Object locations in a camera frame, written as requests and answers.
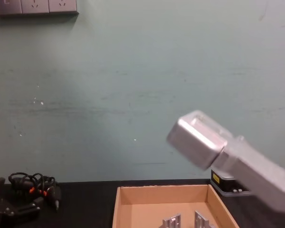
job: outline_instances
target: wall outlet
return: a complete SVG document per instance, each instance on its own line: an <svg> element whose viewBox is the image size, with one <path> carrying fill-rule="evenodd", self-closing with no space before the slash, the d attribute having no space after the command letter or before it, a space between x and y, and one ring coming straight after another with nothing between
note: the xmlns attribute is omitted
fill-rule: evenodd
<svg viewBox="0 0 285 228"><path fill-rule="evenodd" d="M49 13L47 0L21 0L22 13Z"/></svg>
<svg viewBox="0 0 285 228"><path fill-rule="evenodd" d="M77 12L76 0L48 0L49 11L58 12Z"/></svg>
<svg viewBox="0 0 285 228"><path fill-rule="evenodd" d="M20 0L0 0L0 15L21 14Z"/></svg>

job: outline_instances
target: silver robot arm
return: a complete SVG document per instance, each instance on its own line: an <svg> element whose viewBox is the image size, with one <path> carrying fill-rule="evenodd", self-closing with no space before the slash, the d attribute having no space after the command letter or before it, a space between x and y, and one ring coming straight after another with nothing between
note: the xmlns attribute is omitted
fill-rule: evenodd
<svg viewBox="0 0 285 228"><path fill-rule="evenodd" d="M285 212L285 169L201 111L181 117L168 142L192 163L234 176L273 210Z"/></svg>

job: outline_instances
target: painted wall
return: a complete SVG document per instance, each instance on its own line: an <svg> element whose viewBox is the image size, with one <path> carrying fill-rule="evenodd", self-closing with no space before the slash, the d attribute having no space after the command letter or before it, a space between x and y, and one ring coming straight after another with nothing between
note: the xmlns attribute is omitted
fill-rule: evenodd
<svg viewBox="0 0 285 228"><path fill-rule="evenodd" d="M0 176L207 178L166 135L208 113L285 167L285 0L78 0L0 19Z"/></svg>

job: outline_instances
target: black tabletop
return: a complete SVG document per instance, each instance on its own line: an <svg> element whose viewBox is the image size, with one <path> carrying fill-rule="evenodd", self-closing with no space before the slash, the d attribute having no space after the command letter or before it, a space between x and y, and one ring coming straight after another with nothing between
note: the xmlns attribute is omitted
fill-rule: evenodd
<svg viewBox="0 0 285 228"><path fill-rule="evenodd" d="M209 184L209 180L133 180L61 183L58 212L46 204L39 218L18 228L112 228L116 190L120 186ZM221 197L241 228L285 228L285 214L272 211L257 198Z"/></svg>

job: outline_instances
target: cardboard box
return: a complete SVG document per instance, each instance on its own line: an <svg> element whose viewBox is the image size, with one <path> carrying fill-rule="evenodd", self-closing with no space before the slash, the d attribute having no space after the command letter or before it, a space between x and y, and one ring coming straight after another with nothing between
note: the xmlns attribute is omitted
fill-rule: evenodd
<svg viewBox="0 0 285 228"><path fill-rule="evenodd" d="M193 228L195 210L216 228L238 228L211 185L120 187L113 228L159 228L178 213L181 228Z"/></svg>

